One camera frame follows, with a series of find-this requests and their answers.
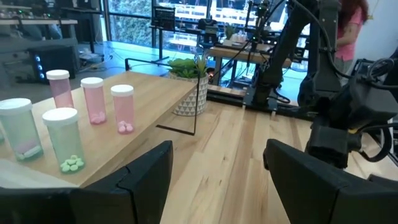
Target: red hair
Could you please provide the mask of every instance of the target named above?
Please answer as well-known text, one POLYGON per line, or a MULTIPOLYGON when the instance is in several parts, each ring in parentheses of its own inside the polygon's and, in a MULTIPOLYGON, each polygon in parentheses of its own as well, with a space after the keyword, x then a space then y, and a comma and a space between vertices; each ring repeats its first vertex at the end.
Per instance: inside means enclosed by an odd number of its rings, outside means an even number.
POLYGON ((368 20, 369 6, 366 0, 340 0, 341 11, 338 14, 338 26, 344 28, 348 25, 355 11, 362 10, 362 21, 368 20))

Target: white geometric planter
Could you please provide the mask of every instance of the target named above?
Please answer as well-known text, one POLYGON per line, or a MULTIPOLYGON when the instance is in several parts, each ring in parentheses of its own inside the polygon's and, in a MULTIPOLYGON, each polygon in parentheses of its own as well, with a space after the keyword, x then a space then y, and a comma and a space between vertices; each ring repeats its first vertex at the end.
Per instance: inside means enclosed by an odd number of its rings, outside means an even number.
MULTIPOLYGON (((169 76, 171 79, 175 80, 183 80, 186 82, 198 83, 197 78, 181 78, 176 76, 175 74, 169 72, 169 76)), ((208 75, 200 78, 199 84, 199 99, 198 99, 198 113, 197 115, 204 112, 206 108, 206 97, 207 97, 207 86, 208 86, 208 75)), ((195 87, 195 91, 189 94, 189 96, 183 100, 175 109, 174 112, 177 115, 181 116, 194 116, 195 115, 195 107, 197 102, 197 88, 195 87)))

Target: metal frame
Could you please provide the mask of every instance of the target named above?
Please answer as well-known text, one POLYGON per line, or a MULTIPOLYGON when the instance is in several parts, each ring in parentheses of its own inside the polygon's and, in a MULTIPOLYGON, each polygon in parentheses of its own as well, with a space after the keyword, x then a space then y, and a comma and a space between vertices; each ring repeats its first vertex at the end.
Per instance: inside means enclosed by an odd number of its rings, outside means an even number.
MULTIPOLYGON (((126 58, 124 59, 124 68, 126 69, 126 71, 130 71, 130 65, 129 65, 129 61, 137 61, 137 62, 144 62, 144 63, 151 63, 151 64, 155 64, 157 66, 162 65, 162 66, 170 66, 168 64, 164 64, 164 63, 159 63, 159 62, 155 62, 155 61, 146 61, 146 60, 140 60, 140 59, 134 59, 134 58, 126 58)), ((177 128, 173 128, 173 127, 168 127, 168 126, 164 126, 164 125, 156 125, 157 128, 162 128, 162 129, 166 129, 169 131, 175 131, 181 134, 187 134, 187 135, 191 135, 194 136, 197 132, 197 118, 198 118, 198 101, 199 101, 199 86, 200 86, 200 73, 198 72, 198 83, 197 83, 197 98, 196 98, 196 105, 195 105, 195 121, 194 121, 194 125, 193 125, 193 132, 191 131, 186 131, 186 130, 181 130, 181 129, 177 129, 177 128)))

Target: green plant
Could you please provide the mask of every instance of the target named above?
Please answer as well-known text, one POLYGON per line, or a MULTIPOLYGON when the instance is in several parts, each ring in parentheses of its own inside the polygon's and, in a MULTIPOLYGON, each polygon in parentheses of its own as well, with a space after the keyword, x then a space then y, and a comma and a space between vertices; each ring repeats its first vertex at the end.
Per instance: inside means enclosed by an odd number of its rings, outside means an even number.
POLYGON ((224 26, 224 32, 226 39, 229 40, 232 37, 232 35, 235 33, 235 27, 227 24, 226 26, 224 26))
POLYGON ((200 57, 195 55, 194 59, 180 59, 168 61, 171 69, 169 71, 181 78, 197 78, 198 72, 200 73, 200 78, 206 76, 206 65, 207 65, 207 55, 200 57))

